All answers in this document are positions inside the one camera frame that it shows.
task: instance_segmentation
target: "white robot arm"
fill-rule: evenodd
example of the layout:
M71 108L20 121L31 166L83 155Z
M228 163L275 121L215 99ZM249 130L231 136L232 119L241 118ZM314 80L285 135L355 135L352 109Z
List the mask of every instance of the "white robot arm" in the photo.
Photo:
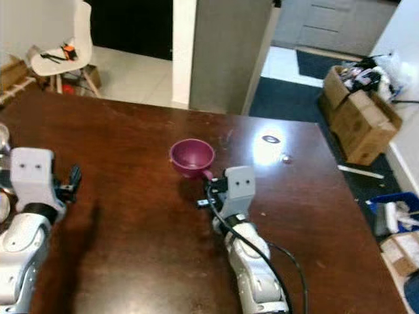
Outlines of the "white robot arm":
M219 216L270 258L268 245L248 221L249 206L255 195L253 168L230 167L225 170L223 178L208 182L205 189L209 188ZM208 205L208 200L198 201L199 207ZM265 260L227 230L217 217L212 224L213 229L225 237L228 259L237 277L243 314L288 313L284 291Z
M0 235L0 314L28 313L36 275L48 253L51 226L74 200L81 174L74 167L70 184L57 186L54 154L38 148L15 148L10 181L18 197L8 230Z

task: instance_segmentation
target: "white chair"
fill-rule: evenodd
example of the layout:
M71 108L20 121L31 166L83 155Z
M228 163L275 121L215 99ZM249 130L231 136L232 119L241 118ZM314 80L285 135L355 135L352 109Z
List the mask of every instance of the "white chair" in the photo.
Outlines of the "white chair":
M31 58L31 66L35 73L42 77L52 77L54 75L57 79L57 91L62 93L61 74L74 70L81 69L82 75L87 81L89 88L94 92L96 97L100 97L98 89L94 86L88 73L84 69L90 62L92 57L92 38L90 36L90 13L92 7L85 3L83 0L75 0L75 13L74 13L74 37L68 42L71 46L75 47L77 53L77 60L58 60L59 63L53 62L48 58L42 58L40 54L34 55ZM64 58L64 52L61 48L45 51L47 54Z

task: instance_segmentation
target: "white wall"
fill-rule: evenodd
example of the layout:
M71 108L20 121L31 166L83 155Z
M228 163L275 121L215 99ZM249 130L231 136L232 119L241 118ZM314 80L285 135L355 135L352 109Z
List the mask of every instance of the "white wall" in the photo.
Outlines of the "white wall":
M371 55L399 53L415 68L412 86L399 99L419 100L419 1L402 0ZM389 162L405 190L419 194L419 112L417 105L400 111L404 124L390 145Z
M191 93L196 0L173 0L173 73L174 107L188 109Z
M0 52L24 59L36 44L56 48L73 36L75 0L0 0Z

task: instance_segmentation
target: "wooden table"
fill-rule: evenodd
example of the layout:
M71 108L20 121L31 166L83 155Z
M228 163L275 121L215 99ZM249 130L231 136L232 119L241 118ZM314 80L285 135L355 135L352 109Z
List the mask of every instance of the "wooden table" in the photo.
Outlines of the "wooden table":
M1 113L16 146L74 163L78 202L52 234L31 312L241 313L236 280L210 217L195 209L202 184L180 177L170 146L197 137L217 151L213 171L253 165L251 219L302 264L311 313L404 313L365 219L315 124L223 116L26 92ZM281 139L278 145L263 135ZM292 157L290 164L279 154ZM301 313L292 263L273 252Z

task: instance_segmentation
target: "pink bowl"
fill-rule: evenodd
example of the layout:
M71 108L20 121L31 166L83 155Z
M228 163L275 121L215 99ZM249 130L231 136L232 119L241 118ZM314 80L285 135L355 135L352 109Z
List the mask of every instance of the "pink bowl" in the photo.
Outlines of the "pink bowl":
M215 151L207 142L200 139L184 139L170 149L170 161L173 168L182 176L190 179L213 178L208 170L215 158Z

